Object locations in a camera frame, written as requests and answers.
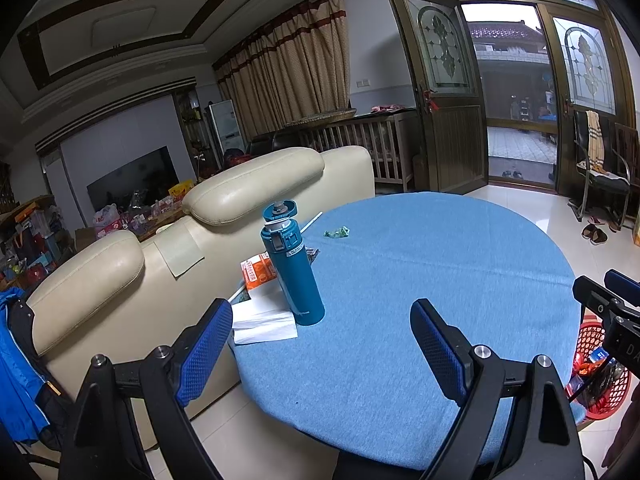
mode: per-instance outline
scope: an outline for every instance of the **beige leather sofa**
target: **beige leather sofa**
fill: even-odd
[[[193,188],[187,216],[140,244],[120,231],[93,243],[48,277],[28,304],[35,313],[33,339],[53,375],[71,396],[78,393],[90,359],[143,358],[172,344],[196,323],[214,298],[228,298],[241,278],[239,263],[264,251],[262,210],[277,199],[298,204],[299,221],[319,211],[374,195],[369,153],[348,146],[318,153],[287,148],[224,171]],[[204,254],[178,278],[156,246],[181,226]],[[225,346],[203,394],[186,411],[195,416],[239,381]],[[144,403],[134,400],[145,449],[155,444]]]

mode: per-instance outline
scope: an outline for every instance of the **white tile floor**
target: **white tile floor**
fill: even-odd
[[[487,127],[489,156],[532,160],[555,164],[558,150],[540,132],[521,132],[514,128]]]
[[[507,207],[535,223],[560,247],[576,276],[585,274],[602,282],[604,273],[615,267],[640,280],[640,248],[633,245],[630,230],[613,234],[605,227],[609,240],[594,246],[580,235],[586,222],[578,224],[563,197],[495,186],[470,195]],[[611,418],[594,422],[580,432],[583,452],[596,465],[598,474],[603,472],[600,464],[626,405]],[[193,426],[225,479],[331,479],[337,451],[265,415],[241,385],[201,413]],[[171,479],[158,450],[148,452],[147,457],[156,479]]]

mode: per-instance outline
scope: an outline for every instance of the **red curtain trim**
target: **red curtain trim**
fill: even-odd
[[[287,23],[290,20],[293,20],[293,18],[299,16],[300,14],[309,12],[309,10],[311,9],[318,10],[320,5],[327,3],[328,1],[329,0],[305,0],[302,3],[294,5],[290,9],[285,10],[283,13],[273,18],[270,22],[254,30],[251,34],[244,38],[244,40],[240,41],[240,43],[233,46],[224,56],[222,56],[213,64],[213,69],[220,69],[220,67],[222,67],[225,63],[228,63],[232,58],[246,49],[249,44],[253,43],[261,36],[267,36],[271,34],[274,28],[279,27],[283,23]]]
[[[325,25],[328,25],[329,23],[331,23],[332,20],[336,20],[337,18],[343,18],[346,15],[347,13],[344,10],[338,10],[338,12],[334,12],[328,18],[323,18],[322,20],[318,20],[317,22],[313,23],[309,27],[298,28],[292,34],[289,34],[288,36],[284,36],[283,38],[278,40],[275,46],[267,46],[264,49],[262,49],[260,52],[253,54],[249,59],[243,61],[237,67],[232,69],[231,72],[229,72],[228,74],[225,74],[222,78],[218,79],[218,83],[222,83],[226,79],[229,79],[233,74],[235,74],[236,72],[240,72],[245,66],[252,63],[255,59],[258,59],[259,57],[263,56],[267,52],[276,52],[278,47],[280,47],[283,43],[287,43],[287,41],[293,40],[294,38],[298,37],[300,34],[303,34],[303,33],[308,34],[314,28],[324,27]]]

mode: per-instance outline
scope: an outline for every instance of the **tiled roof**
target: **tiled roof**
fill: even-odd
[[[527,27],[524,22],[469,22],[471,37],[493,40],[527,40],[545,43],[542,33]]]

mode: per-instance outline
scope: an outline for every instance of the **yellow towel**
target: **yellow towel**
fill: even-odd
[[[600,130],[600,118],[596,112],[587,111],[587,122],[589,124],[589,165],[593,171],[607,173],[604,170],[604,143],[602,142],[602,131]]]

